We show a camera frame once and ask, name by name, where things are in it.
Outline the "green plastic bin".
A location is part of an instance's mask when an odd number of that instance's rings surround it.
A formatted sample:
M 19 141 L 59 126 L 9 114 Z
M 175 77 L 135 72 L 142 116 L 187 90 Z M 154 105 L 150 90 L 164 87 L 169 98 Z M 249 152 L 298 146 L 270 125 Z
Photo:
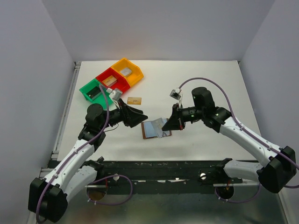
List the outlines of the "green plastic bin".
M 107 87 L 105 87 L 97 79 L 91 80 L 89 83 L 81 87 L 79 91 L 83 94 L 87 101 L 91 104 L 100 104 L 103 109 L 107 108 L 104 96 L 106 96 L 109 106 L 113 104 L 107 92 Z

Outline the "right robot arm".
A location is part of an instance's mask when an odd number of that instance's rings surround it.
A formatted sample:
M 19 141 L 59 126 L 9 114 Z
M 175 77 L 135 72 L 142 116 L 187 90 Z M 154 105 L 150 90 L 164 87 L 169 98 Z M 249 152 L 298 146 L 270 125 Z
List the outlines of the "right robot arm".
M 192 90 L 193 107 L 182 106 L 180 88 L 170 96 L 178 102 L 162 127 L 163 131 L 183 130 L 187 122 L 203 121 L 204 125 L 230 138 L 257 160 L 257 163 L 227 159 L 220 165 L 216 176 L 242 178 L 259 182 L 272 193 L 278 193 L 296 175 L 295 151 L 275 145 L 241 124 L 229 110 L 215 106 L 211 92 L 205 87 Z

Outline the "silver VIP credit card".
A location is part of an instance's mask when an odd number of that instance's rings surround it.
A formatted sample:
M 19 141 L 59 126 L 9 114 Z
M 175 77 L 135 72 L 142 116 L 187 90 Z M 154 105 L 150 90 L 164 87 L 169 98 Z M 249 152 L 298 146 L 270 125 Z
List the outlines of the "silver VIP credit card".
M 151 124 L 154 128 L 154 131 L 156 132 L 156 135 L 158 138 L 163 138 L 169 136 L 170 132 L 169 131 L 163 131 L 162 127 L 166 123 L 166 119 L 164 118 L 158 118 L 154 121 L 151 121 Z

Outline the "brown leather card holder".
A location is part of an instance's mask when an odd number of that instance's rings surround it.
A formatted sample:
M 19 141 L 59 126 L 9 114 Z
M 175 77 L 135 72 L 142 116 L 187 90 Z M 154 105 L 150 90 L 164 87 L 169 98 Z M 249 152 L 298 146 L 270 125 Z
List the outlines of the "brown leather card holder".
M 143 139 L 158 138 L 151 124 L 151 121 L 142 122 L 141 127 L 142 127 Z

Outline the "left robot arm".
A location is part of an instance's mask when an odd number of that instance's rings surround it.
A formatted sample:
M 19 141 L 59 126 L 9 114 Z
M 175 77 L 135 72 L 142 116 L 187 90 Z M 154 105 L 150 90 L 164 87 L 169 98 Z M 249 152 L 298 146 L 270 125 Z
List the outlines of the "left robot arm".
M 43 179 L 35 178 L 29 187 L 28 210 L 35 213 L 39 224 L 56 223 L 65 213 L 69 201 L 87 184 L 96 180 L 102 165 L 88 158 L 102 144 L 107 126 L 122 122 L 133 128 L 148 118 L 143 111 L 117 101 L 116 109 L 103 109 L 100 104 L 87 108 L 85 124 L 72 150 Z

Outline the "gold credit card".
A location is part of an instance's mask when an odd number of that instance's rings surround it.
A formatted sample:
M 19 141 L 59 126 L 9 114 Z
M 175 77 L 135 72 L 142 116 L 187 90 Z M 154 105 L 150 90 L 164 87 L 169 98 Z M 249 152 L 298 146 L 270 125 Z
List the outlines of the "gold credit card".
M 128 97 L 127 104 L 128 105 L 141 105 L 142 98 L 141 97 Z

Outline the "gold metal block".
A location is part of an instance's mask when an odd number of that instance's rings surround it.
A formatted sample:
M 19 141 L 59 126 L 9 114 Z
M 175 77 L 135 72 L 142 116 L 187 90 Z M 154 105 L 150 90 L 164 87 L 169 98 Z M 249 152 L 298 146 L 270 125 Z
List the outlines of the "gold metal block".
M 109 76 L 108 78 L 103 80 L 103 84 L 110 88 L 112 85 L 114 85 L 117 82 L 117 79 L 113 76 Z

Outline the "silver metal block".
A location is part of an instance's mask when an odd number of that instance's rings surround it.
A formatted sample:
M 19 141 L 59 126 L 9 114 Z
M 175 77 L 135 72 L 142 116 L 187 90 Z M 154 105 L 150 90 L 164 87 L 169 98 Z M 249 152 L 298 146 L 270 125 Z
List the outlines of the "silver metal block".
M 130 76 L 133 72 L 129 67 L 123 68 L 122 70 L 120 70 L 120 73 L 124 76 L 124 77 L 128 77 Z

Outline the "dark metal block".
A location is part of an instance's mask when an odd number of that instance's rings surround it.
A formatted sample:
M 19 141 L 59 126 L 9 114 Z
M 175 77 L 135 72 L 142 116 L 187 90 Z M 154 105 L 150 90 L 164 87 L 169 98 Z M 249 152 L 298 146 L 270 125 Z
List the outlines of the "dark metal block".
M 91 101 L 93 101 L 101 94 L 102 94 L 102 91 L 100 90 L 100 88 L 98 86 L 95 86 L 87 93 L 87 96 L 91 99 Z

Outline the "yellow plastic bin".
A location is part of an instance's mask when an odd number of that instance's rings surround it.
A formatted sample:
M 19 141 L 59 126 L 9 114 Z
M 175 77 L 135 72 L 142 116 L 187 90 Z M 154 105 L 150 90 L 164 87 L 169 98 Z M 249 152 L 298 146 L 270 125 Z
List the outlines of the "yellow plastic bin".
M 113 64 L 111 68 L 123 76 L 130 87 L 133 87 L 144 78 L 141 69 L 127 58 L 122 58 Z

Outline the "red plastic bin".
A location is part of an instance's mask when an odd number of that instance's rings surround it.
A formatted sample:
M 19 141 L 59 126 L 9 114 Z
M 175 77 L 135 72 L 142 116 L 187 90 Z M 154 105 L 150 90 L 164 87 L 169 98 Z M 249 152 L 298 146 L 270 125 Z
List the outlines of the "red plastic bin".
M 118 89 L 122 93 L 125 93 L 130 89 L 127 80 L 112 68 L 108 68 L 99 74 L 96 79 L 105 87 L 111 88 L 112 90 Z

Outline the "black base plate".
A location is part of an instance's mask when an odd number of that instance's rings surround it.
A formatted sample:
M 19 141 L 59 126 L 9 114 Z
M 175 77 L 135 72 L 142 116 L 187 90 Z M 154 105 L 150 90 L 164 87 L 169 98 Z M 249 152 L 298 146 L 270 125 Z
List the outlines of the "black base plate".
M 231 198 L 234 184 L 245 177 L 229 177 L 222 161 L 97 161 L 88 160 L 76 169 L 66 189 L 51 184 L 45 196 L 70 201 L 84 187 L 111 195 L 212 194 L 219 185 L 223 198 Z

